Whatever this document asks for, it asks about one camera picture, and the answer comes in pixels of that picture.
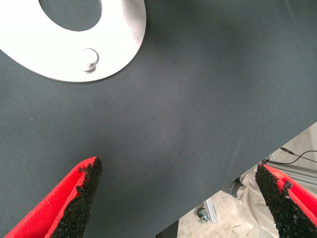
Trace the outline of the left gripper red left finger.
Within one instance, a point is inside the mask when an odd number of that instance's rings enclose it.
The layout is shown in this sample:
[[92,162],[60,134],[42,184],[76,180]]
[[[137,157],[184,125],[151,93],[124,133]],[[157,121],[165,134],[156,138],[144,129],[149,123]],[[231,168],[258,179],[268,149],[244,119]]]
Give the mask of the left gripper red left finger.
[[98,156],[77,164],[6,237],[81,238],[102,171]]

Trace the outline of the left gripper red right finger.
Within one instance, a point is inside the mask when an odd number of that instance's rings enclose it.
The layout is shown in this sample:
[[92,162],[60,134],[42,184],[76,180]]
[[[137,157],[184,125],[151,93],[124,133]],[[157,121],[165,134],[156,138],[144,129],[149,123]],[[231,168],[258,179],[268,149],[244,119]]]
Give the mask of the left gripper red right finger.
[[255,180],[281,238],[317,236],[317,198],[284,172],[259,164]]

